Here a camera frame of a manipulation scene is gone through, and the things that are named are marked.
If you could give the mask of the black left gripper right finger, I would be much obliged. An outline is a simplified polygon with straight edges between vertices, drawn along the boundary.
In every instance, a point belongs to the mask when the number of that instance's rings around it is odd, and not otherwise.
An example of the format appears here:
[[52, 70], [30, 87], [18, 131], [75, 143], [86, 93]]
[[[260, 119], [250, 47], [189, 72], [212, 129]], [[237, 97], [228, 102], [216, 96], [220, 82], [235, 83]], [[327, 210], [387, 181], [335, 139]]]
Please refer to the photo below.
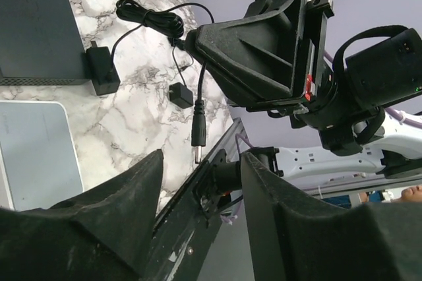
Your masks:
[[247, 152], [241, 182], [256, 280], [420, 280], [421, 205], [344, 209], [316, 199]]

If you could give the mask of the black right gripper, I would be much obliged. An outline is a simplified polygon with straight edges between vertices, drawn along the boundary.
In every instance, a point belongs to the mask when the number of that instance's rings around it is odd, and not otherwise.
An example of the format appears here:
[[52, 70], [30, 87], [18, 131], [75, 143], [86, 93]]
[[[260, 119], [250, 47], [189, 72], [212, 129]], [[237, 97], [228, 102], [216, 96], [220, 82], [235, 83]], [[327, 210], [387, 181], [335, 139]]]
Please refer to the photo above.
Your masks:
[[248, 112], [289, 115], [294, 129], [332, 129], [340, 124], [338, 76], [324, 60], [332, 6], [332, 0], [256, 0], [242, 19], [191, 30], [185, 49], [206, 63], [229, 100], [257, 103]]

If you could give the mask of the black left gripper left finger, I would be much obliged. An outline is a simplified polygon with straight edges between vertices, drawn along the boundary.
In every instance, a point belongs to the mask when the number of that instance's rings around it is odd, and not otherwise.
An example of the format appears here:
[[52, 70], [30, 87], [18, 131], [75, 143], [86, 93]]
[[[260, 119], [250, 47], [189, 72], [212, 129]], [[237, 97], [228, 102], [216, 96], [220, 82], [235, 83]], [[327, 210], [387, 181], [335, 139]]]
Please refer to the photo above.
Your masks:
[[49, 209], [1, 210], [2, 280], [141, 280], [164, 155]]

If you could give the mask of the white grey small switch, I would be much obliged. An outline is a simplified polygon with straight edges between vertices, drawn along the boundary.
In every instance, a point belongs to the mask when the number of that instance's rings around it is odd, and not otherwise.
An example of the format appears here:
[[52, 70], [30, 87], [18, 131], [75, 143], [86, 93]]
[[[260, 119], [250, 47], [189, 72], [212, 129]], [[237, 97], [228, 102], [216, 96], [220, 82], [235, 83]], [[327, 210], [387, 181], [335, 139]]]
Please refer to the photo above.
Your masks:
[[83, 191], [65, 107], [1, 101], [1, 208], [49, 208]]

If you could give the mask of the black power adapter with cable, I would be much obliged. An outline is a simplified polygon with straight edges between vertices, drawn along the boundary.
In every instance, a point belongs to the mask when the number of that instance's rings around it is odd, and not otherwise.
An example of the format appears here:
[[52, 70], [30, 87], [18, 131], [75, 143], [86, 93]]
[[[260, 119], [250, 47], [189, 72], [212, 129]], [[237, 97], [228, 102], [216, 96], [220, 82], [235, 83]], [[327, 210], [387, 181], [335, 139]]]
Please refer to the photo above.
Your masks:
[[[113, 47], [99, 47], [95, 41], [86, 50], [86, 59], [91, 71], [91, 81], [94, 90], [98, 96], [104, 96], [117, 92], [120, 85], [120, 78], [114, 63], [117, 46], [129, 34], [139, 28], [151, 28], [154, 31], [166, 36], [167, 38], [181, 39], [184, 34], [183, 19], [174, 13], [175, 10], [182, 7], [200, 7], [204, 9], [211, 22], [215, 22], [211, 11], [200, 3], [182, 3], [164, 11], [155, 11], [147, 9], [134, 0], [118, 0], [116, 2], [116, 15], [119, 19], [137, 23], [138, 26], [124, 33], [114, 43]], [[205, 105], [203, 100], [203, 85], [206, 71], [206, 63], [201, 66], [196, 99], [193, 99], [193, 122], [191, 127], [191, 146], [195, 150], [195, 163], [199, 164], [202, 160], [202, 149], [206, 146], [206, 118]]]

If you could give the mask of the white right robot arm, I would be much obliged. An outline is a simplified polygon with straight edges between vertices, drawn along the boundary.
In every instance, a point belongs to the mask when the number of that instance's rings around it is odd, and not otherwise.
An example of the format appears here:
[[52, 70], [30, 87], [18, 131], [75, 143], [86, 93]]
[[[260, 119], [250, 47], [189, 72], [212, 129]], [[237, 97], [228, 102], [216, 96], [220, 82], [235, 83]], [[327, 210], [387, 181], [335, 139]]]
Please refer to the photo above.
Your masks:
[[185, 47], [222, 92], [248, 111], [312, 127], [330, 162], [303, 154], [276, 175], [252, 154], [241, 183], [256, 280], [420, 280], [421, 205], [366, 203], [344, 209], [292, 185], [294, 177], [358, 171], [387, 178], [421, 172], [421, 129], [394, 104], [421, 93], [421, 37], [405, 26], [366, 30], [380, 38], [331, 65], [324, 60], [330, 0], [256, 0], [244, 18], [200, 26]]

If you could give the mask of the small black power adapter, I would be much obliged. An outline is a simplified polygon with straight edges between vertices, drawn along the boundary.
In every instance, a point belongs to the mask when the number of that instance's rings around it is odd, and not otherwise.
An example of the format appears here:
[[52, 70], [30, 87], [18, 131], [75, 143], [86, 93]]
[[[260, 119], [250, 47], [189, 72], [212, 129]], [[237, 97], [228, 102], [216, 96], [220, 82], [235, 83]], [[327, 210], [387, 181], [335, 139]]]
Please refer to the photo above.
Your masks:
[[175, 63], [177, 72], [179, 73], [179, 76], [181, 77], [181, 82], [176, 82], [174, 84], [169, 85], [169, 100], [171, 103], [175, 104], [179, 108], [187, 109], [189, 107], [192, 107], [194, 102], [193, 102], [193, 93], [187, 86], [186, 80], [183, 76], [183, 71], [186, 70], [191, 65], [193, 65], [194, 60], [191, 57], [190, 64], [188, 64], [187, 66], [180, 67], [175, 58], [175, 48], [181, 51], [184, 51], [185, 41], [179, 38], [170, 38], [170, 37], [168, 37], [167, 40], [172, 47], [171, 54], [172, 54], [173, 62]]

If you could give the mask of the person in blue shirt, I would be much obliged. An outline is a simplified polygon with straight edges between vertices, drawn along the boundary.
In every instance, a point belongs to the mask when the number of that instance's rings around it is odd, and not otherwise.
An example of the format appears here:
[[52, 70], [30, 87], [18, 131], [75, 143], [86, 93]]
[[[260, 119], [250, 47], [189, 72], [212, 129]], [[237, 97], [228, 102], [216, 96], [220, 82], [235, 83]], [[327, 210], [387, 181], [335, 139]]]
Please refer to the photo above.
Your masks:
[[397, 197], [391, 191], [364, 192], [359, 194], [359, 200], [362, 203], [420, 203], [421, 186], [406, 187]]

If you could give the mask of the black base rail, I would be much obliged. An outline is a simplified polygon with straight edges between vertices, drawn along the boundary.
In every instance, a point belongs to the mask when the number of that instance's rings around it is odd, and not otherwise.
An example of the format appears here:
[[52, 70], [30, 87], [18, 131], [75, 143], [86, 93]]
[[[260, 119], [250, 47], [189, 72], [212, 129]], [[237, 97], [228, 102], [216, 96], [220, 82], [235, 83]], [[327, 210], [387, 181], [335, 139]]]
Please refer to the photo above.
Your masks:
[[245, 135], [237, 118], [156, 217], [143, 280], [196, 280], [222, 221], [220, 172], [232, 177], [238, 161], [235, 135]]

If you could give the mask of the black network switch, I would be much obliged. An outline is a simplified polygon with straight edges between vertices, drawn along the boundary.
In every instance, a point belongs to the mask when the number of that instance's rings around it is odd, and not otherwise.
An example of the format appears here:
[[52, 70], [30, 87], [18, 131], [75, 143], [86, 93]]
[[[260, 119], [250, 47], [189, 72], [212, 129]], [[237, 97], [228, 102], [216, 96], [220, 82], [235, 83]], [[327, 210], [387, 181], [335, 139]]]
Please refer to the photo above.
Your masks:
[[66, 86], [89, 80], [69, 0], [1, 0], [1, 85]]

